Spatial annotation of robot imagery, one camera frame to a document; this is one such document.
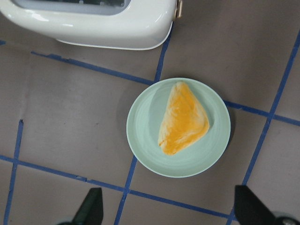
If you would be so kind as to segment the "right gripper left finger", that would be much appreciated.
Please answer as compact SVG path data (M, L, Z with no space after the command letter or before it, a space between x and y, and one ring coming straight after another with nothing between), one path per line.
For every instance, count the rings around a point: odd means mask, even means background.
M91 188L75 214L73 225L101 225L104 218L102 188Z

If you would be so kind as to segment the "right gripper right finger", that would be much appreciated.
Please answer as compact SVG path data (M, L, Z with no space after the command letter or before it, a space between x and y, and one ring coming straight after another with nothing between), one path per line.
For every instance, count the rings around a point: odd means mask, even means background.
M277 225L274 214L245 185L235 186L234 214L241 225Z

